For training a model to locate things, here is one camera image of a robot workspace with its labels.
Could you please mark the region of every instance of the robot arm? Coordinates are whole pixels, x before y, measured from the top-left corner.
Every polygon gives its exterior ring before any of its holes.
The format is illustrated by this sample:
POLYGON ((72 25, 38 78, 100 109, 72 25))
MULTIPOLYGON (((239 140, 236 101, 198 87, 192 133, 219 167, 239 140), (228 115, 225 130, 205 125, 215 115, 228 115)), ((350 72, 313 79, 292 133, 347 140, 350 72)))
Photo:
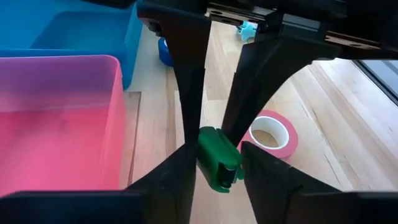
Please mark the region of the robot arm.
POLYGON ((212 187, 229 187, 224 182, 234 181, 241 170, 225 169, 214 156, 221 149, 236 158, 237 168, 242 165, 258 223, 396 222, 397 193, 340 192, 249 142, 241 155, 233 154, 269 98, 313 60, 397 59, 397 5, 388 0, 138 1, 138 16, 168 44, 185 144, 125 190, 0 198, 0 223, 189 223, 197 161, 212 187), (256 22, 258 28, 254 42, 242 48, 222 128, 205 136, 199 123, 212 20, 234 26, 256 22))

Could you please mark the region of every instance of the blue toy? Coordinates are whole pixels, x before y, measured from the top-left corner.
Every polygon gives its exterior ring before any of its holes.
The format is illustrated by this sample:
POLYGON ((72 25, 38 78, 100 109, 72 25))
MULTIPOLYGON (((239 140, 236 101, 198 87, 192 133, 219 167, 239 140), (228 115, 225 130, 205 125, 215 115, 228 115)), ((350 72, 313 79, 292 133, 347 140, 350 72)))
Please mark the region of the blue toy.
POLYGON ((167 43, 164 38, 160 38, 157 42, 157 46, 159 49, 159 59, 165 65, 173 67, 173 61, 169 53, 169 49, 167 48, 167 43))
POLYGON ((250 38, 254 38, 256 35, 257 24, 253 22, 244 21, 241 26, 238 27, 237 34, 239 34, 243 41, 248 41, 250 38))

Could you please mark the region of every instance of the red tape roll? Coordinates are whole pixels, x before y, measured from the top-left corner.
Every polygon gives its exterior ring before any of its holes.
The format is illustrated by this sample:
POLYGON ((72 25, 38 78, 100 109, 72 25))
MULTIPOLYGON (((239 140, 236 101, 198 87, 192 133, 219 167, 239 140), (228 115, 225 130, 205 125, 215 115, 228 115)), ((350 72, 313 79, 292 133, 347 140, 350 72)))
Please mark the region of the red tape roll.
POLYGON ((262 110, 244 134, 238 149, 243 141, 249 141, 279 159, 288 161, 299 144, 299 137, 293 124, 274 111, 262 110), (253 131, 265 131, 274 137, 278 146, 270 147, 260 142, 253 136, 253 131))

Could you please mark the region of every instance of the small blue object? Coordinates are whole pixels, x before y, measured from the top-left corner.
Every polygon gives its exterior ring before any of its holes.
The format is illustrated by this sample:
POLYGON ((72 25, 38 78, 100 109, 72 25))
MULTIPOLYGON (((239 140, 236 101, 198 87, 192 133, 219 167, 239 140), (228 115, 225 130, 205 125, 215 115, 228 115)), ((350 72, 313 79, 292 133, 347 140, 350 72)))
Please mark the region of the small blue object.
POLYGON ((121 63, 123 87, 131 83, 142 30, 135 5, 0 0, 0 21, 0 57, 112 55, 121 63))
POLYGON ((159 58, 167 66, 173 67, 173 61, 169 54, 169 49, 167 48, 167 43, 164 38, 160 38, 157 42, 159 48, 159 58))
POLYGON ((244 21, 243 24, 238 27, 237 33, 241 36, 243 41, 248 41, 250 38, 254 38, 256 30, 257 24, 244 21))

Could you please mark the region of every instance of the green plastic block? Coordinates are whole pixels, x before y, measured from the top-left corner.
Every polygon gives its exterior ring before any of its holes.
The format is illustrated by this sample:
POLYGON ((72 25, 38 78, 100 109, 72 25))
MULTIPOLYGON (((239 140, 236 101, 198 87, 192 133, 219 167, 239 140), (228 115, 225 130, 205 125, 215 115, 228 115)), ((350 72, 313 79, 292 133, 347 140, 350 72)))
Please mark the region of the green plastic block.
POLYGON ((242 155, 220 129, 200 129, 198 166, 209 186, 221 193, 228 193, 236 179, 243 179, 242 155))

